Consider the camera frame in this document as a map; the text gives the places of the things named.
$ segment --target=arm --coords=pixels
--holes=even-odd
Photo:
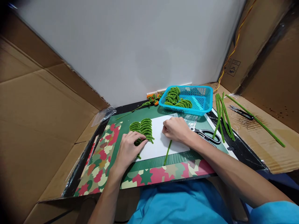
[[[107,183],[88,224],[114,223],[121,179],[126,169],[135,160],[137,154],[147,143],[147,140],[144,140],[139,146],[135,146],[134,142],[139,138],[145,139],[145,136],[132,131],[128,134],[123,134],[115,163],[110,169]]]
[[[218,150],[195,132],[183,118],[171,118],[164,123],[166,137],[181,142],[198,152],[215,170],[219,177],[251,207],[267,202],[293,201],[254,170]]]

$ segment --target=white wall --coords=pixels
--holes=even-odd
[[[111,105],[217,80],[245,0],[26,0],[20,17]]]

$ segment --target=white paper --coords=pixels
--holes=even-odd
[[[152,135],[155,138],[153,144],[147,142],[143,150],[140,152],[141,159],[136,161],[142,161],[147,159],[152,159],[160,156],[166,156],[170,139],[168,139],[163,133],[163,122],[172,118],[177,117],[178,114],[166,115],[158,118],[152,119]],[[178,152],[189,151],[190,149],[182,143],[172,141],[168,155],[175,154]]]

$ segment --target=hand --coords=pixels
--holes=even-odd
[[[187,144],[188,137],[194,134],[182,117],[172,117],[163,122],[162,133],[171,140]]]
[[[135,160],[138,153],[147,143],[147,139],[141,142],[139,146],[135,146],[134,142],[137,139],[145,139],[146,137],[138,132],[130,131],[127,134],[122,135],[121,144],[117,153],[117,157],[112,172],[117,172],[121,177],[124,175],[126,169]]]

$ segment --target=person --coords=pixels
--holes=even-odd
[[[218,176],[250,205],[250,223],[299,223],[299,207],[254,170],[218,150],[191,131],[182,117],[163,122],[162,133],[198,152]],[[106,186],[89,219],[90,224],[114,223],[121,179],[147,140],[130,131],[122,136]],[[141,189],[136,212],[129,223],[233,223],[215,187],[205,179],[164,183]]]

